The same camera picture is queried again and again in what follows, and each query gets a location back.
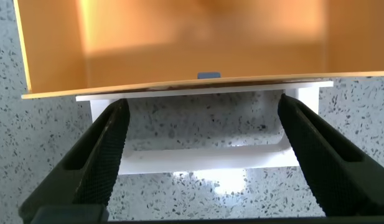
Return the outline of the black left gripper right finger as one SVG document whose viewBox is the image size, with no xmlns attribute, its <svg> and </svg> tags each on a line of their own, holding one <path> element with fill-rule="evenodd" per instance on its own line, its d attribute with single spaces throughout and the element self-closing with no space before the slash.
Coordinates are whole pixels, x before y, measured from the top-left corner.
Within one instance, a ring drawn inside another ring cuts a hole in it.
<svg viewBox="0 0 384 224">
<path fill-rule="evenodd" d="M 383 166 L 293 97 L 281 96 L 278 116 L 327 216 L 384 215 Z"/>
</svg>

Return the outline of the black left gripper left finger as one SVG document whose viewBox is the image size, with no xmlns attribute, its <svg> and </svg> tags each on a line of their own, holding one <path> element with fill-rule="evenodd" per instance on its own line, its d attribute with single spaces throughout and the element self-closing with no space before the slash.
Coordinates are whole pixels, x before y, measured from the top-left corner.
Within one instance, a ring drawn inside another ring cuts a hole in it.
<svg viewBox="0 0 384 224">
<path fill-rule="evenodd" d="M 19 208 L 30 223 L 46 205 L 108 205 L 128 131 L 126 100 L 110 104 Z"/>
</svg>

